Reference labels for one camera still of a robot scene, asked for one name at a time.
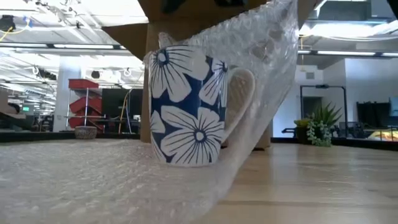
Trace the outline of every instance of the ceiling light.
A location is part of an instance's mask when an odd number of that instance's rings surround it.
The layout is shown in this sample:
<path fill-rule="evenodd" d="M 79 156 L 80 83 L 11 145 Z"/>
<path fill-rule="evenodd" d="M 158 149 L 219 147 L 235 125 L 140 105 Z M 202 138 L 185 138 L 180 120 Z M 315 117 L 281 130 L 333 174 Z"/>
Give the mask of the ceiling light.
<path fill-rule="evenodd" d="M 30 98 L 26 99 L 26 101 L 40 103 L 40 100 L 30 99 Z"/>
<path fill-rule="evenodd" d="M 342 52 L 342 51 L 319 50 L 318 54 L 320 54 L 320 55 L 373 56 L 376 53 L 375 52 Z"/>
<path fill-rule="evenodd" d="M 54 47 L 66 49 L 113 49 L 113 45 L 95 44 L 54 44 Z"/>
<path fill-rule="evenodd" d="M 123 85 L 128 85 L 128 86 L 143 86 L 143 84 L 137 84 L 137 83 L 135 83 L 135 84 L 132 84 L 132 83 L 125 83 L 125 84 L 123 84 Z"/>
<path fill-rule="evenodd" d="M 383 53 L 382 57 L 398 57 L 398 53 Z"/>
<path fill-rule="evenodd" d="M 99 83 L 100 86 L 113 86 L 113 83 Z"/>
<path fill-rule="evenodd" d="M 298 54 L 309 54 L 311 53 L 310 50 L 298 50 Z"/>
<path fill-rule="evenodd" d="M 315 25 L 309 33 L 322 37 L 368 37 L 373 34 L 369 24 L 324 23 Z"/>
<path fill-rule="evenodd" d="M 13 16 L 32 16 L 34 14 L 39 14 L 39 10 L 35 9 L 0 9 L 1 15 L 13 15 Z"/>
<path fill-rule="evenodd" d="M 13 84 L 42 84 L 42 82 L 33 82 L 33 81 L 10 81 L 9 83 L 13 83 Z"/>
<path fill-rule="evenodd" d="M 49 112 L 49 113 L 54 112 L 53 110 L 37 110 L 37 111 L 39 111 L 39 112 Z"/>
<path fill-rule="evenodd" d="M 0 43 L 0 47 L 39 47 L 47 48 L 47 44 Z"/>
<path fill-rule="evenodd" d="M 50 104 L 50 105 L 55 105 L 55 102 L 48 101 L 48 100 L 42 100 L 42 102 L 44 102 L 44 103 L 48 103 L 48 104 Z"/>

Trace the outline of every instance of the white pillar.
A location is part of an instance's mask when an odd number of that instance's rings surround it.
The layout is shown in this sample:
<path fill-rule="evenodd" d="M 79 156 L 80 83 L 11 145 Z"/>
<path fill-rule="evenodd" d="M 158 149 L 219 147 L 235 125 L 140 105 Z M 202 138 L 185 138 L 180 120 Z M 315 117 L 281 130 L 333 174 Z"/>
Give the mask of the white pillar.
<path fill-rule="evenodd" d="M 57 104 L 55 105 L 54 112 L 54 132 L 69 130 L 67 125 L 67 110 L 69 99 L 69 79 L 70 78 L 83 78 L 81 69 L 81 57 L 61 57 L 60 70 L 58 73 L 57 81 Z M 71 92 L 70 103 L 77 100 L 78 97 L 74 92 Z"/>

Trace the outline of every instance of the blue and white mug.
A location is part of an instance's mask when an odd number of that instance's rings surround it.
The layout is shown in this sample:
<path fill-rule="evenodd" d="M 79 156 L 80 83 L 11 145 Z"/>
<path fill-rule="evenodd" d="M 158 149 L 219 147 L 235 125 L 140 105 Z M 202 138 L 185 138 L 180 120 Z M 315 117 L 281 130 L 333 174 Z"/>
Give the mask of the blue and white mug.
<path fill-rule="evenodd" d="M 242 74 L 253 85 L 235 120 L 224 130 L 228 77 Z M 154 52 L 149 62 L 152 148 L 175 166 L 206 166 L 218 160 L 221 144 L 250 105 L 254 75 L 206 56 L 199 48 L 174 45 Z"/>

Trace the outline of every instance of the black frame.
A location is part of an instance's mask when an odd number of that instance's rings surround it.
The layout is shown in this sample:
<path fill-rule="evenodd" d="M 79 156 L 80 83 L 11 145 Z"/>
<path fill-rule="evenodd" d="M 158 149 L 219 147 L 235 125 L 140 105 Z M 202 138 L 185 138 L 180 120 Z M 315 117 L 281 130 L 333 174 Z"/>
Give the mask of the black frame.
<path fill-rule="evenodd" d="M 344 93 L 344 119 L 346 126 L 346 138 L 348 137 L 348 115 L 347 115 L 347 91 L 344 86 L 330 86 L 330 85 L 300 85 L 300 109 L 301 109 L 301 119 L 304 118 L 304 107 L 303 107 L 303 89 L 304 88 L 317 88 L 317 89 L 329 89 L 329 88 L 341 88 Z"/>

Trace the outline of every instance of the floral pattern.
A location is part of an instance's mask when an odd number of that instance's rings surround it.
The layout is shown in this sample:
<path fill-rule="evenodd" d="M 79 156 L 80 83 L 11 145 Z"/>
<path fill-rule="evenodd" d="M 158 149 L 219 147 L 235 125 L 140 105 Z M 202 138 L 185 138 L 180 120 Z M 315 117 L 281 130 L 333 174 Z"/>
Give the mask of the floral pattern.
<path fill-rule="evenodd" d="M 152 116 L 150 117 L 150 140 L 152 141 L 152 148 L 153 151 L 155 152 L 156 157 L 162 161 L 165 162 L 166 158 L 164 157 L 162 151 L 159 149 L 159 146 L 157 145 L 153 133 L 162 133 L 164 134 L 166 132 L 166 128 L 160 118 L 160 115 L 157 111 L 154 111 L 152 113 Z"/>
<path fill-rule="evenodd" d="M 227 65 L 217 59 L 213 59 L 211 71 L 214 73 L 199 92 L 199 97 L 204 102 L 214 105 L 221 91 L 221 106 L 226 107 L 228 96 Z"/>
<path fill-rule="evenodd" d="M 175 103 L 184 100 L 192 91 L 185 75 L 203 81 L 209 71 L 206 56 L 185 45 L 158 50 L 152 55 L 149 68 L 152 97 L 160 98 L 167 90 Z"/>
<path fill-rule="evenodd" d="M 162 106 L 162 119 L 180 128 L 163 138 L 160 147 L 171 163 L 181 166 L 211 164 L 220 153 L 224 122 L 208 108 L 199 107 L 197 118 L 175 106 Z"/>

